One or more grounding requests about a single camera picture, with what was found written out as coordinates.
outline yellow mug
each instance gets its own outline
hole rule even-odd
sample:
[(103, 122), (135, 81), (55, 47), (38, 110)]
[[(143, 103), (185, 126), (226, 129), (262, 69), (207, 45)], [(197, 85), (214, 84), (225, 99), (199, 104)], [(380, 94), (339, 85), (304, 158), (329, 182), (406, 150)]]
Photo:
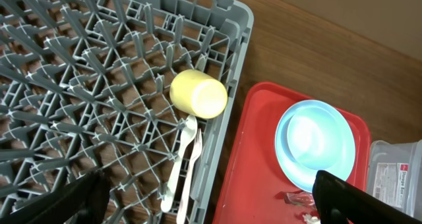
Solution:
[(199, 70), (180, 72), (171, 83), (170, 99), (176, 108), (203, 119), (217, 117), (227, 105), (227, 90)]

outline brown wooden surface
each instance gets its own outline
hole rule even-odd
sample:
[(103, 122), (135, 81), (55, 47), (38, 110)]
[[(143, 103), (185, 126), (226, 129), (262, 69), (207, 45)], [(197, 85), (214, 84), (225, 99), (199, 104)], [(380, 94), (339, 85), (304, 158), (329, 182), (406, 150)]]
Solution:
[(247, 92), (271, 81), (359, 115), (372, 140), (422, 138), (422, 63), (280, 0), (238, 0), (255, 16), (207, 220), (211, 222)]

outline dish rack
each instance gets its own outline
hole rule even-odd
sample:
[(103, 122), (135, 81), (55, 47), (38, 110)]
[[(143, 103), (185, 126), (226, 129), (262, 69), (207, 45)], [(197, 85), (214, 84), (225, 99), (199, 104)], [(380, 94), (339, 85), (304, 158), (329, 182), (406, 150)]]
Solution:
[(160, 198), (186, 115), (168, 92), (198, 69), (229, 94), (219, 117), (198, 120), (188, 222), (204, 222), (253, 26), (246, 5), (0, 0), (0, 23), (0, 217), (101, 169), (113, 187), (105, 222), (174, 221), (179, 202), (164, 215)]

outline label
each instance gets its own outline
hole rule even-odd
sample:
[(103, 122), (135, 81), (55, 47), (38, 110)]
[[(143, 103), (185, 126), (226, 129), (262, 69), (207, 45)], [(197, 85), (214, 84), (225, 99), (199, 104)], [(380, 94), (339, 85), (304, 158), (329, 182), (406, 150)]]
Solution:
[(407, 163), (378, 163), (373, 196), (396, 208), (403, 208)]

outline white spoon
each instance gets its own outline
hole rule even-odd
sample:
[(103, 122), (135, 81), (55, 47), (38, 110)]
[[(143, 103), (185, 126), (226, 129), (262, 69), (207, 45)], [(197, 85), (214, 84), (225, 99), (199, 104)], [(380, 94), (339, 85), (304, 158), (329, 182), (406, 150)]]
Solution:
[(182, 191), (182, 199), (180, 200), (179, 211), (177, 212), (177, 217), (176, 217), (177, 224), (185, 223), (186, 213), (187, 213), (187, 204), (189, 203), (189, 193), (191, 192), (193, 167), (195, 166), (195, 162), (200, 157), (201, 153), (202, 153), (202, 134), (201, 134), (201, 131), (199, 130), (198, 134), (196, 134), (195, 142), (193, 143), (192, 155), (191, 155), (191, 159), (189, 160), (189, 166), (187, 168), (185, 185)]
[(161, 210), (163, 212), (169, 212), (174, 200), (174, 195), (176, 193), (177, 181), (179, 180), (180, 168), (182, 166), (183, 154), (187, 146), (192, 142), (193, 138), (196, 136), (196, 131), (198, 130), (198, 123), (196, 122), (196, 117), (189, 115), (186, 119), (186, 126), (183, 128), (180, 135), (180, 148), (177, 151), (177, 157), (173, 164), (173, 169), (171, 170), (169, 181), (167, 182), (166, 195), (161, 201)]

